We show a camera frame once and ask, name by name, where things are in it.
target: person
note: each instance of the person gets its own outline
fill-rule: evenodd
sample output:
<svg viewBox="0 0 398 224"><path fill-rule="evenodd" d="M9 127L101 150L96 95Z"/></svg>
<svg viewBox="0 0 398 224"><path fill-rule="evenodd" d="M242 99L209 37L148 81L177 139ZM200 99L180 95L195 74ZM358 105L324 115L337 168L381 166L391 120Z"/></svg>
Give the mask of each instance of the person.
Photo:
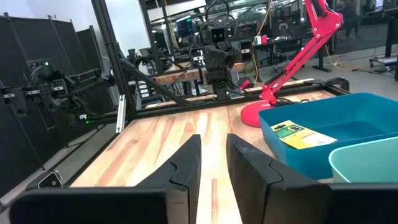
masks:
<svg viewBox="0 0 398 224"><path fill-rule="evenodd" d="M354 29L355 37L358 38L359 21L356 13L356 0L346 0L342 13L346 26L346 38L349 39L352 28Z"/></svg>

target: blue plastic bin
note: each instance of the blue plastic bin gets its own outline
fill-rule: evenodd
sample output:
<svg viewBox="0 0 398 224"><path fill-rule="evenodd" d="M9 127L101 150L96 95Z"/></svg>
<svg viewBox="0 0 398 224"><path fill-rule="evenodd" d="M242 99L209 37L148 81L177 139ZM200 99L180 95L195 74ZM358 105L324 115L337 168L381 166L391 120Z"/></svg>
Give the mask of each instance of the blue plastic bin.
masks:
<svg viewBox="0 0 398 224"><path fill-rule="evenodd" d="M398 136L397 114L398 102L355 93L263 110L259 117L264 140L280 161L308 177L325 179L332 177L328 161L332 150ZM338 142L306 149L288 147L271 130L271 126L287 120Z"/></svg>
<svg viewBox="0 0 398 224"><path fill-rule="evenodd" d="M398 182L398 137L333 150L329 155L334 182Z"/></svg>

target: red desk lamp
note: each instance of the red desk lamp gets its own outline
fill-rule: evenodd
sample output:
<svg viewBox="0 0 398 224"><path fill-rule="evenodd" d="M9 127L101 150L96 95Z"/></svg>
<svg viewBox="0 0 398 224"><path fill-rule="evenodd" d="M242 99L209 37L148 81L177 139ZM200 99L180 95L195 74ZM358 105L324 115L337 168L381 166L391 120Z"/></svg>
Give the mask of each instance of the red desk lamp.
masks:
<svg viewBox="0 0 398 224"><path fill-rule="evenodd" d="M260 99L263 101L247 105L242 109L241 120L244 124L260 127L259 112L278 106L279 102L275 95L282 85L326 43L343 23L343 16L329 9L326 0L305 0L305 7L314 37L285 67L282 73L261 85Z"/></svg>

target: teal plastic bin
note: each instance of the teal plastic bin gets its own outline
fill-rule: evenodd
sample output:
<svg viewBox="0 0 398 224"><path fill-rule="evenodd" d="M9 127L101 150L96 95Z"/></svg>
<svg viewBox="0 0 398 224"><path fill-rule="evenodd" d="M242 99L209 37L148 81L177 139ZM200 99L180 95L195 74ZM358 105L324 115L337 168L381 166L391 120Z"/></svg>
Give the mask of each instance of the teal plastic bin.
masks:
<svg viewBox="0 0 398 224"><path fill-rule="evenodd" d="M398 137L335 149L329 163L337 183L396 183Z"/></svg>
<svg viewBox="0 0 398 224"><path fill-rule="evenodd" d="M329 154L339 147L398 136L398 102L370 93L281 106L260 111L265 142L276 158L313 179L332 177ZM338 142L294 149L285 145L271 126L291 120Z"/></svg>

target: red lamp base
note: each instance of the red lamp base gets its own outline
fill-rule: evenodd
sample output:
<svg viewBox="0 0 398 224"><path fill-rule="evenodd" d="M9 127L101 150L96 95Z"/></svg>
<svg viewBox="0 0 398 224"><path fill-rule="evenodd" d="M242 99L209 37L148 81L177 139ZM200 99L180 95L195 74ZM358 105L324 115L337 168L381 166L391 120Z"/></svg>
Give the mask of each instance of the red lamp base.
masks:
<svg viewBox="0 0 398 224"><path fill-rule="evenodd" d="M241 120L244 124L255 128L260 128L259 112L273 108L269 101L260 101L245 106L241 111Z"/></svg>

